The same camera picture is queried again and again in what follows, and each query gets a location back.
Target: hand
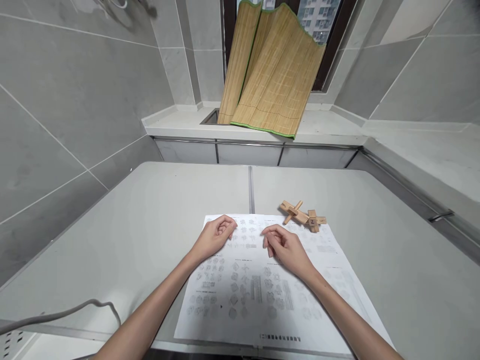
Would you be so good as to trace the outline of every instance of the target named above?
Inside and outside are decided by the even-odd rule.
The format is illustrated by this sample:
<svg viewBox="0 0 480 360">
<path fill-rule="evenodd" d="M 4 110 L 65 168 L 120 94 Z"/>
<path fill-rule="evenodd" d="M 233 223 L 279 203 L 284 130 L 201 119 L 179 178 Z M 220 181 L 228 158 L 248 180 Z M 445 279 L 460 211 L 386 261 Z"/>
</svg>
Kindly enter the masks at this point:
<svg viewBox="0 0 480 360">
<path fill-rule="evenodd" d="M 317 272 L 296 234 L 277 224 L 266 227 L 261 234 L 265 235 L 263 247 L 268 249 L 269 258 L 276 255 L 288 270 L 303 281 Z"/>
<path fill-rule="evenodd" d="M 195 244 L 190 250 L 193 258 L 201 263 L 206 258 L 218 252 L 227 239 L 232 238 L 232 233 L 237 223 L 231 217 L 222 215 L 219 218 L 209 221 L 200 233 Z"/>
</svg>

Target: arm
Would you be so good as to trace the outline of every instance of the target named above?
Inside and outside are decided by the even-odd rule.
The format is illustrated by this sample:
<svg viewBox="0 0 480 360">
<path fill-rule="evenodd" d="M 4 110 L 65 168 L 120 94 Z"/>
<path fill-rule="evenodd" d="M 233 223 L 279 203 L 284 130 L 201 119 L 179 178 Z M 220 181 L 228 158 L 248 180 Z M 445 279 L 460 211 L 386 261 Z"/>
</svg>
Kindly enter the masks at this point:
<svg viewBox="0 0 480 360">
<path fill-rule="evenodd" d="M 315 269 L 299 237 L 280 225 L 262 232 L 263 247 L 299 277 L 316 295 L 359 360 L 402 360 L 402 357 L 329 285 Z"/>
<path fill-rule="evenodd" d="M 226 215 L 206 223 L 190 252 L 95 355 L 94 360 L 140 360 L 193 270 L 232 238 L 237 223 Z"/>
</svg>

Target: forearm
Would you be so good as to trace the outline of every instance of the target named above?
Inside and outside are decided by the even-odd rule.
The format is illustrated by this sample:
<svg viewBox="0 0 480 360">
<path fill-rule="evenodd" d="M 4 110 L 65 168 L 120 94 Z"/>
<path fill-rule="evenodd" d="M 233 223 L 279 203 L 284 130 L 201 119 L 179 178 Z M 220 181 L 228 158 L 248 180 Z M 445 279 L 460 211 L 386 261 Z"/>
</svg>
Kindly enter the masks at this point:
<svg viewBox="0 0 480 360">
<path fill-rule="evenodd" d="M 328 284 L 318 271 L 304 277 L 359 360 L 402 357 Z"/>
<path fill-rule="evenodd" d="M 177 294 L 199 263 L 188 253 L 112 335 L 94 359 L 142 359 Z"/>
</svg>

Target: wire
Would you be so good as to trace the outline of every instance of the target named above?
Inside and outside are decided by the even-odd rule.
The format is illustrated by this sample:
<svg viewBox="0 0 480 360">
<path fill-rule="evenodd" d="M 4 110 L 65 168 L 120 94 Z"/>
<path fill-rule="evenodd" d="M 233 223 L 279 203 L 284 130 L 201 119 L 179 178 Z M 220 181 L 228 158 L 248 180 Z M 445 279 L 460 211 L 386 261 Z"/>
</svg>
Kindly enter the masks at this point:
<svg viewBox="0 0 480 360">
<path fill-rule="evenodd" d="M 8 325 L 2 326 L 2 327 L 0 327 L 0 336 L 2 336 L 3 334 L 9 333 L 13 330 L 26 327 L 28 325 L 49 323 L 51 321 L 64 318 L 68 315 L 76 313 L 77 311 L 83 309 L 84 307 L 86 307 L 89 304 L 95 305 L 97 308 L 103 308 L 103 307 L 106 307 L 106 306 L 110 307 L 111 312 L 115 316 L 115 319 L 118 322 L 118 326 L 120 327 L 122 322 L 120 320 L 119 313 L 115 309 L 115 306 L 114 306 L 113 303 L 111 303 L 110 301 L 100 302 L 97 299 L 90 299 L 90 300 L 85 301 L 84 303 L 81 303 L 78 306 L 75 306 L 75 307 L 71 308 L 70 310 L 65 310 L 65 311 L 62 311 L 62 312 L 56 312 L 56 313 L 48 314 L 48 315 L 40 315 L 40 316 L 29 317 L 29 318 L 26 318 L 26 319 L 23 319 L 23 320 L 20 320 L 20 321 L 15 321 L 15 322 L 12 322 Z"/>
<path fill-rule="evenodd" d="M 113 5 L 115 5 L 119 9 L 125 9 L 127 7 L 127 4 L 129 3 L 128 0 L 125 0 L 125 3 L 123 5 L 119 5 L 115 2 L 115 0 L 108 0 L 110 1 Z"/>
</svg>

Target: window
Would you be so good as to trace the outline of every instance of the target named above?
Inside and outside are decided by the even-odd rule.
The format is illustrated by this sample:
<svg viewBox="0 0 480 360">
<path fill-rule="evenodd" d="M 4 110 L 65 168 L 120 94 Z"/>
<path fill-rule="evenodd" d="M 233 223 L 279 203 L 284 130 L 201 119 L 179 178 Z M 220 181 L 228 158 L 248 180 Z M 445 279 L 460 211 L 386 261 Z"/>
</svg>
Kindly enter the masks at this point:
<svg viewBox="0 0 480 360">
<path fill-rule="evenodd" d="M 229 65 L 238 4 L 241 0 L 221 0 L 223 4 L 223 35 L 226 66 Z M 250 0 L 258 4 L 260 0 Z M 334 62 L 357 0 L 263 0 L 263 9 L 273 10 L 287 4 L 297 14 L 300 24 L 319 45 L 326 45 L 312 91 L 321 91 Z"/>
</svg>

